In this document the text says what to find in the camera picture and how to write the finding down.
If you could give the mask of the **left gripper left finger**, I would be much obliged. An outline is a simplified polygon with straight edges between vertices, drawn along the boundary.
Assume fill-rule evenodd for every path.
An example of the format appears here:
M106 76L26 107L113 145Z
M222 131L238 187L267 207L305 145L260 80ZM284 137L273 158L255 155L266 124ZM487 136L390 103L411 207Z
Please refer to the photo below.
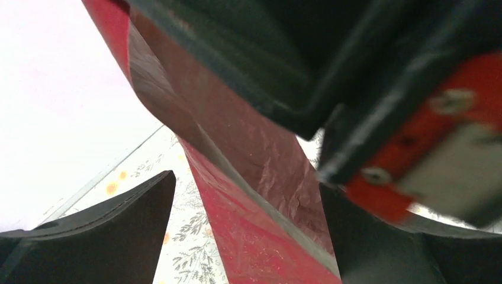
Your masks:
M133 189L33 230L1 234L1 282L152 283L176 177L164 171Z

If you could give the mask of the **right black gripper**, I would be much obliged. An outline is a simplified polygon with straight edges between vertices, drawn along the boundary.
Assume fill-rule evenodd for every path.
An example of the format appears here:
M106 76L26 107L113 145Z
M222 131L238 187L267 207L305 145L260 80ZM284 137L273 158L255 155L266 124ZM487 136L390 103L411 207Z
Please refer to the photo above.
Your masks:
M305 140L321 183L390 221L418 203L501 218L500 1L130 1L254 111Z

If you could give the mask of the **dark red wrapping paper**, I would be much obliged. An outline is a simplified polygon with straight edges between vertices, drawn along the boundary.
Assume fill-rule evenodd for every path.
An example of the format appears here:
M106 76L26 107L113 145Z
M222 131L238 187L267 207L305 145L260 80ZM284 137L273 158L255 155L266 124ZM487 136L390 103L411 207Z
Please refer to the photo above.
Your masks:
M340 283L296 136L125 1L83 4L141 103L179 137L229 282Z

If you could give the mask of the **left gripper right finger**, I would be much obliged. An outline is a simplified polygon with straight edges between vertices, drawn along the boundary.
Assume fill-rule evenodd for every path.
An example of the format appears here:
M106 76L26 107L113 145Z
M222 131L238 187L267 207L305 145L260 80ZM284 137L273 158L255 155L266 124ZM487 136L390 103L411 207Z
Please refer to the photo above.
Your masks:
M416 214L392 225L319 188L343 283L501 283L501 235Z

